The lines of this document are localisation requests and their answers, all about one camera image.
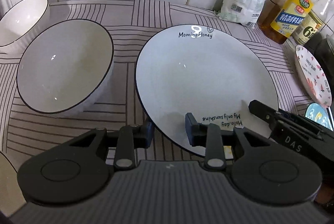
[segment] heart pattern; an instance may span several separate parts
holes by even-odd
[[[208,30],[209,33],[213,32],[213,28],[207,27],[207,30]]]
[[[332,95],[320,64],[307,48],[298,45],[295,51],[297,73],[308,94],[324,108],[329,107]]]

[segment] yellow bottle label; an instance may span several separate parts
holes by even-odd
[[[323,24],[323,21],[311,10],[292,36],[299,44],[304,45]]]
[[[287,38],[311,11],[310,0],[287,0],[270,26]]]

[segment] cooking oil bottle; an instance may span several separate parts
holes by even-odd
[[[266,37],[283,44],[311,11],[316,0],[280,0],[259,25]]]
[[[317,0],[312,10],[292,33],[297,44],[304,45],[328,20],[333,0]]]

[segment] white bowl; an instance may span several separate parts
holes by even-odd
[[[299,79],[313,101],[324,108],[332,104],[332,94],[324,71],[305,47],[295,47],[295,65]]]
[[[186,113],[221,129],[242,124],[269,137],[268,124],[248,105],[258,100],[278,110],[275,86],[259,58],[232,36],[199,25],[174,26],[153,36],[137,60],[136,88],[157,128],[201,156],[204,147],[189,145]]]
[[[0,20],[0,53],[22,54],[49,21],[48,0],[22,0]]]
[[[84,19],[57,23],[24,52],[17,71],[18,92],[36,112],[77,114],[102,93],[113,57],[113,41],[100,24]]]

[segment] striped tablecloth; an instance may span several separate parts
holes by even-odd
[[[213,12],[155,0],[80,0],[51,5],[50,26],[66,19],[84,18],[102,24],[115,45],[111,85],[89,110],[72,118],[52,118],[31,111],[16,90],[20,58],[0,54],[0,149],[18,168],[25,160],[92,128],[118,130],[142,124],[145,114],[134,85],[139,51],[157,32],[178,24],[216,28],[248,46],[268,69],[275,84],[279,107],[303,114],[310,97],[301,89],[286,46],[267,39],[258,29],[224,22]],[[110,148],[107,163],[113,162]],[[172,144],[156,131],[149,149],[137,149],[136,161],[199,159]]]

